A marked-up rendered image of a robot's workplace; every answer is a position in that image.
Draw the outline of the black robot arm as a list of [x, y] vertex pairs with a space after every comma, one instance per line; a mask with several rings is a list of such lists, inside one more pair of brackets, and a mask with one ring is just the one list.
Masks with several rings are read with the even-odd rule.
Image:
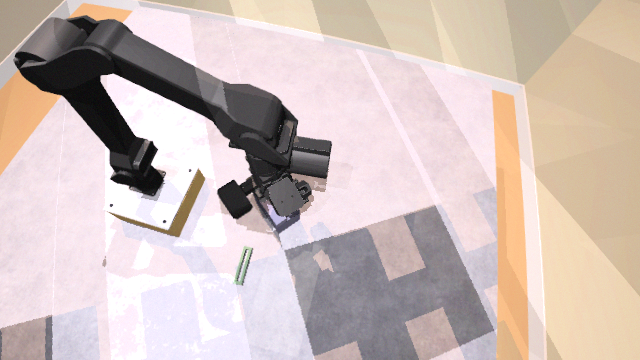
[[278, 216], [300, 209], [312, 194], [306, 181], [292, 180], [290, 173], [327, 178], [332, 142], [297, 136], [299, 120], [274, 94], [218, 79], [116, 19], [47, 18], [13, 61], [31, 84], [70, 103], [109, 149], [110, 180], [130, 191], [154, 196], [166, 172], [154, 168], [158, 148], [153, 140], [135, 136], [101, 75], [120, 76], [208, 118], [230, 140], [230, 148], [245, 151], [257, 173], [287, 166], [278, 180], [259, 188]]

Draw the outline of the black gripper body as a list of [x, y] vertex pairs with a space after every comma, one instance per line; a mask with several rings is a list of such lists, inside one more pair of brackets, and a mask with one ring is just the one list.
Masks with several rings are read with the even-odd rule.
[[287, 171], [287, 166], [281, 165], [276, 171], [269, 174], [257, 173], [250, 167], [248, 167], [248, 170], [252, 177], [240, 184], [240, 186], [234, 179], [217, 189], [216, 193], [232, 218], [236, 220], [249, 213], [253, 208], [247, 199], [247, 195], [253, 192], [259, 200], [262, 199], [263, 196], [259, 190], [262, 184], [278, 180], [283, 172]]

